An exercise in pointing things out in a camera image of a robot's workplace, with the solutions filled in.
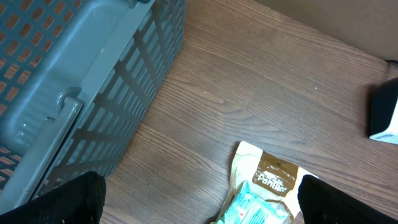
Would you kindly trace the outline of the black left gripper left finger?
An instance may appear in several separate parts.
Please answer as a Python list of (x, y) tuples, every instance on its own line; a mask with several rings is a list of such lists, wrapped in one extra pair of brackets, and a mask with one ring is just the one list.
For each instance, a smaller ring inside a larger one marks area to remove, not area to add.
[(106, 196), (105, 178), (89, 171), (1, 215), (1, 224), (100, 222)]

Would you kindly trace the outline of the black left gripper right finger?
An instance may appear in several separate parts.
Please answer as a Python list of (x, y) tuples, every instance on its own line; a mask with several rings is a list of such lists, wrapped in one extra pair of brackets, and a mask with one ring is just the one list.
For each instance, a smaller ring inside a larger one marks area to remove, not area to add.
[(312, 175), (303, 177), (298, 203), (305, 224), (397, 224), (396, 219)]

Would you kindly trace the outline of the brown white snack bag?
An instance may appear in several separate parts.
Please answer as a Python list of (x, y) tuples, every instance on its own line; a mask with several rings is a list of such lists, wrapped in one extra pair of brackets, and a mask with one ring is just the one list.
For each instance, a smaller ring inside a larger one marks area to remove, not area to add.
[(274, 206), (279, 203), (277, 208), (289, 212), (289, 223), (293, 223), (301, 211), (298, 192), (305, 175), (311, 175), (311, 173), (242, 141), (233, 157), (229, 190), (217, 219), (226, 211), (242, 183), (248, 181), (254, 194)]

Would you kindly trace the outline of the teal snack packet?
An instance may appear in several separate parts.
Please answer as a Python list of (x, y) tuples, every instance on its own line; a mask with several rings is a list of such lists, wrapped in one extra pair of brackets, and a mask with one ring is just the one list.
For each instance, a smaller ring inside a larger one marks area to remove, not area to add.
[(253, 193), (248, 181), (228, 205), (226, 211), (215, 221), (216, 224), (273, 224), (289, 223), (289, 212), (277, 208)]

